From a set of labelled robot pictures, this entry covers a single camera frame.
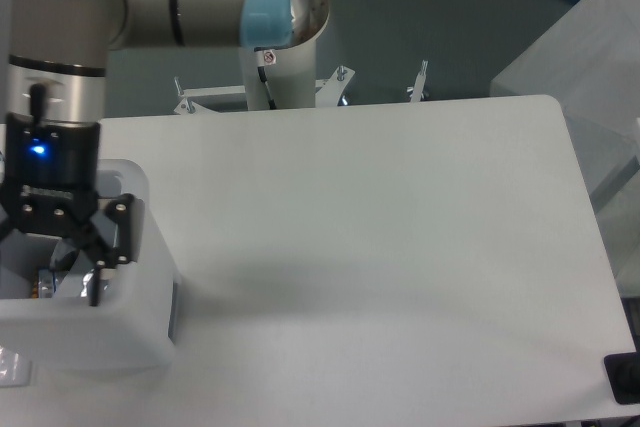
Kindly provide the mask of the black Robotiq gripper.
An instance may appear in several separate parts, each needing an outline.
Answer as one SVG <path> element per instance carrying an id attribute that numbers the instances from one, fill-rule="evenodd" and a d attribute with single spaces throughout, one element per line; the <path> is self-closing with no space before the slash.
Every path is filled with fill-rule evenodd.
<path id="1" fill-rule="evenodd" d="M 100 305 L 103 271 L 129 263 L 134 244 L 136 197 L 101 197 L 96 190 L 100 132 L 98 122 L 35 124 L 9 113 L 1 184 L 1 241 L 14 230 L 70 238 L 92 262 L 91 307 Z M 116 227 L 115 240 L 100 233 L 97 213 Z"/>

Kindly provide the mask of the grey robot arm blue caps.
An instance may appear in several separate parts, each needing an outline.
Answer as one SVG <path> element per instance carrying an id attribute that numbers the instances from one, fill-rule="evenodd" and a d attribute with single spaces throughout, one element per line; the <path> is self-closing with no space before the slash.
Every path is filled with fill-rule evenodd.
<path id="1" fill-rule="evenodd" d="M 96 189 L 107 58 L 127 47 L 276 48 L 291 0 L 12 0 L 3 235 L 69 240 L 101 275 L 132 259 L 134 197 Z"/>

